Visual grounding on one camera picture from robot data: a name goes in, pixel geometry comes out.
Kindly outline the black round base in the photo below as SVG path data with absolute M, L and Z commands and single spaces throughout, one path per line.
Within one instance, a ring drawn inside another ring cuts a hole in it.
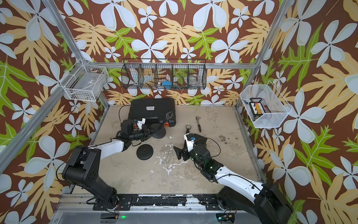
M 148 144 L 144 144 L 138 147 L 136 155 L 140 160 L 145 161 L 149 160 L 153 156 L 153 153 L 153 147 Z
M 152 137 L 155 139 L 162 139 L 166 136 L 166 130 L 162 124 L 159 123 L 152 124 L 151 130 L 153 131 Z

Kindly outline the black stand pole with clip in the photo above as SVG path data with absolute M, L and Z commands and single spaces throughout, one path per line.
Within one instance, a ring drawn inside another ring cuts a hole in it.
M 169 120 L 173 117 L 173 115 L 174 115 L 173 112 L 166 113 L 166 117 L 165 117 L 163 123 L 161 124 L 159 130 L 165 128 L 166 124 L 169 123 Z

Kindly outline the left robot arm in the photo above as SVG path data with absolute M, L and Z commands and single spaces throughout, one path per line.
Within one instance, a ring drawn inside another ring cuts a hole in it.
M 95 205 L 102 210 L 115 210 L 119 206 L 117 191 L 99 176 L 102 159 L 127 150 L 133 141 L 146 141 L 156 129 L 145 124 L 145 119 L 124 120 L 121 130 L 108 142 L 77 146 L 75 154 L 66 162 L 62 171 L 65 181 L 86 189 L 94 196 Z

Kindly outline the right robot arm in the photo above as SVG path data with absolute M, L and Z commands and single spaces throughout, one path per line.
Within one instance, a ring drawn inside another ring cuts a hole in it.
M 174 147 L 177 158 L 192 160 L 206 179 L 224 186 L 217 194 L 221 208 L 246 211 L 263 224 L 288 223 L 294 210 L 275 184 L 256 182 L 231 171 L 211 156 L 206 137 L 189 133 L 184 140 L 183 148 Z

